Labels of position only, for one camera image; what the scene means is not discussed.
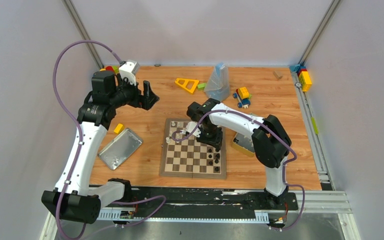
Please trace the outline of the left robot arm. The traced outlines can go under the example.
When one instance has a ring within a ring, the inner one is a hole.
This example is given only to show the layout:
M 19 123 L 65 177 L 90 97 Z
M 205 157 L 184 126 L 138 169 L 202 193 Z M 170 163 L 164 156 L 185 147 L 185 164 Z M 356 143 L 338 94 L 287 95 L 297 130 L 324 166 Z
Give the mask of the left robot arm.
M 53 190 L 45 190 L 43 205 L 55 218 L 93 224 L 102 208 L 117 202 L 129 206 L 133 201 L 129 180 L 110 178 L 106 184 L 89 188 L 98 150 L 106 136 L 117 108 L 128 105 L 150 110 L 159 101 L 149 81 L 143 89 L 130 77 L 112 71 L 97 71 L 91 78 L 92 90 L 74 118 L 76 135 L 67 164 Z

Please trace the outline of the wooden chess board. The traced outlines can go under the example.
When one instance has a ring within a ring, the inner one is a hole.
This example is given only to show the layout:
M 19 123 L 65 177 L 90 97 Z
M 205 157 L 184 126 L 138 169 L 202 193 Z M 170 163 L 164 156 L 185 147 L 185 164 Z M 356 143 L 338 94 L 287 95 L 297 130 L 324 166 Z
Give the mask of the wooden chess board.
M 184 130 L 189 120 L 167 118 L 164 124 L 159 175 L 195 179 L 225 179 L 227 177 L 226 138 L 220 150 L 196 141 L 191 136 L 181 142 L 172 139 L 175 131 Z

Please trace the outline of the yellow tin with chess pieces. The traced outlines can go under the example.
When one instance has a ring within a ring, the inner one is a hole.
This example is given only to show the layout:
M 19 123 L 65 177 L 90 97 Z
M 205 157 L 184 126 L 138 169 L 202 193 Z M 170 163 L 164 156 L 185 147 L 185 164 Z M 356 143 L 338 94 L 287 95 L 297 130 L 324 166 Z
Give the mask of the yellow tin with chess pieces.
M 255 150 L 252 140 L 247 138 L 243 134 L 236 133 L 231 142 L 231 146 L 233 149 L 248 157 L 255 156 Z

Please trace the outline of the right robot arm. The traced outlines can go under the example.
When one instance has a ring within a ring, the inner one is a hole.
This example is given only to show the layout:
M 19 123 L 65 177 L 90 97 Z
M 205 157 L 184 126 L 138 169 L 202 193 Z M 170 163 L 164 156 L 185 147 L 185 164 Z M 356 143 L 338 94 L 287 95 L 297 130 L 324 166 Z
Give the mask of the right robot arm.
M 217 151 L 222 147 L 223 128 L 250 139 L 257 160 L 265 167 L 266 204 L 278 209 L 285 203 L 289 190 L 285 164 L 292 153 L 292 141 L 277 117 L 245 114 L 213 98 L 203 104 L 191 103 L 186 114 L 191 119 L 185 130 L 187 135 Z

